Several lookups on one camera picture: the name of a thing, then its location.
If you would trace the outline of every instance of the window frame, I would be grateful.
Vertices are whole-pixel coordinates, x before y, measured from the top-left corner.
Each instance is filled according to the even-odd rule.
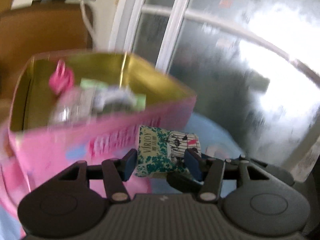
[[[317,75],[316,72],[311,70],[307,65],[303,64],[295,57],[292,57],[287,52],[275,46],[271,42],[256,35],[254,32],[245,29],[244,27],[233,21],[223,19],[213,14],[203,13],[198,10],[187,8],[189,0],[175,0],[172,9],[164,6],[144,4],[144,1],[145,0],[119,0],[112,26],[108,47],[109,50],[119,50],[119,48],[116,49],[116,43],[118,42],[123,44],[123,46],[120,46],[120,51],[132,51],[132,46],[141,13],[170,16],[156,62],[156,69],[158,71],[168,73],[168,71],[170,70],[170,62],[174,53],[175,43],[177,41],[182,22],[184,19],[187,19],[198,23],[209,24],[214,28],[219,28],[225,32],[239,36],[247,41],[271,50],[272,52],[290,62],[295,68],[305,74],[313,82],[316,82],[316,84],[320,84],[319,75]],[[134,3],[134,6],[130,15],[129,23],[120,28],[120,24],[123,20],[125,12],[125,7],[127,6],[127,4],[132,3]],[[123,38],[119,37],[120,32],[126,32],[124,40]]]

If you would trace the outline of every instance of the pink box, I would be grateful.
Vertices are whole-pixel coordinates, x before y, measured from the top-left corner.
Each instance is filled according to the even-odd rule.
[[[74,70],[77,84],[82,77],[109,84],[123,82],[133,92],[146,94],[146,110],[105,115],[76,126],[47,127],[48,113],[56,101],[48,79],[60,58]],[[16,86],[10,114],[10,144],[33,189],[77,160],[93,165],[121,157],[125,149],[135,147],[141,124],[183,129],[195,102],[196,95],[191,89],[157,72],[150,63],[133,54],[87,51],[39,54],[28,61]],[[136,185],[133,191],[128,189],[131,195],[149,190],[144,178],[132,179]],[[101,184],[95,190],[103,195]]]

